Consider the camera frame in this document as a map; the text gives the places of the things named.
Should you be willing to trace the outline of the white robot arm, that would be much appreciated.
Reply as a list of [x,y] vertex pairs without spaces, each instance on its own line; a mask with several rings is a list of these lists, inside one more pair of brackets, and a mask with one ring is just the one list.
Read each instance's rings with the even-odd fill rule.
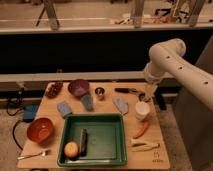
[[181,85],[213,111],[213,75],[183,59],[186,44],[179,38],[152,45],[150,61],[143,73],[149,84],[158,84],[165,73],[172,75]]

